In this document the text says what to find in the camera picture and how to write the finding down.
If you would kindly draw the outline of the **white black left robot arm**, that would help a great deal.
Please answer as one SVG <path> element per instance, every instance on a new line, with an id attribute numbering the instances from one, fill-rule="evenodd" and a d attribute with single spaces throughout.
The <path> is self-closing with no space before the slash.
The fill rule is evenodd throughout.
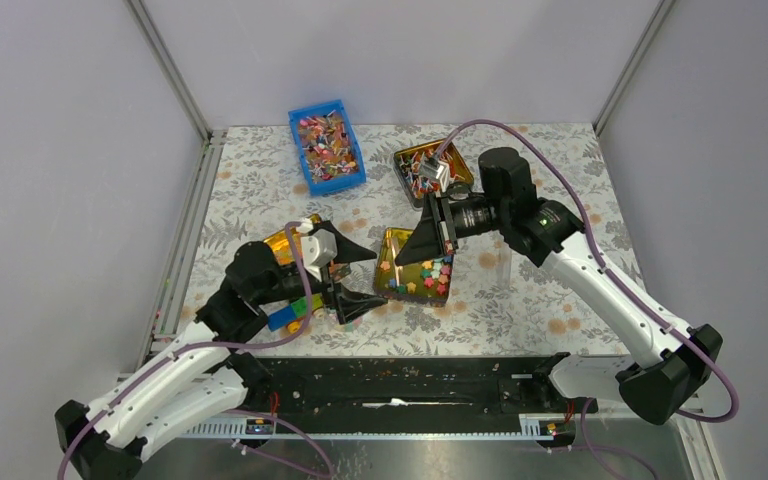
<path id="1" fill-rule="evenodd" d="M 239 405 L 248 411 L 264 407 L 271 387 L 252 355 L 300 335 L 254 342 L 268 323 L 264 306 L 302 298 L 307 326 L 316 294 L 341 323 L 385 304 L 383 297 L 345 288 L 330 272 L 334 264 L 373 260 L 375 252 L 329 221 L 291 221 L 284 235 L 291 263 L 280 264 L 265 241 L 241 245 L 219 289 L 161 353 L 89 404 L 70 400 L 56 411 L 63 452 L 57 478 L 74 468 L 83 479 L 131 479 L 154 453 L 200 422 Z"/>

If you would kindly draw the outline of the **gold tin star candies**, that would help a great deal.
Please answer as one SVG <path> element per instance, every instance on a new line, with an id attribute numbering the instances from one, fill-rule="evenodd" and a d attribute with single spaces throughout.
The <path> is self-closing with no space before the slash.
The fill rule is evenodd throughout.
<path id="1" fill-rule="evenodd" d="M 450 295 L 454 256 L 396 265 L 395 257 L 411 233 L 408 229 L 385 229 L 373 278 L 373 291 L 392 300 L 443 307 Z"/>

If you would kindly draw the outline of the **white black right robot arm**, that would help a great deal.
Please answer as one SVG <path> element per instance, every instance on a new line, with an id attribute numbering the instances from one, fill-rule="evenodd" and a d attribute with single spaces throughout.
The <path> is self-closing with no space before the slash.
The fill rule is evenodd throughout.
<path id="1" fill-rule="evenodd" d="M 557 412 L 573 398 L 621 401 L 662 425 L 706 383 L 723 339 L 692 327 L 633 284 L 589 242 L 587 227 L 565 205 L 536 193 L 530 167 L 510 147 L 478 158 L 482 191 L 461 200 L 429 196 L 395 264 L 453 255 L 461 240 L 499 233 L 510 249 L 574 291 L 625 345 L 619 356 L 566 355 L 533 386 L 535 402 Z"/>

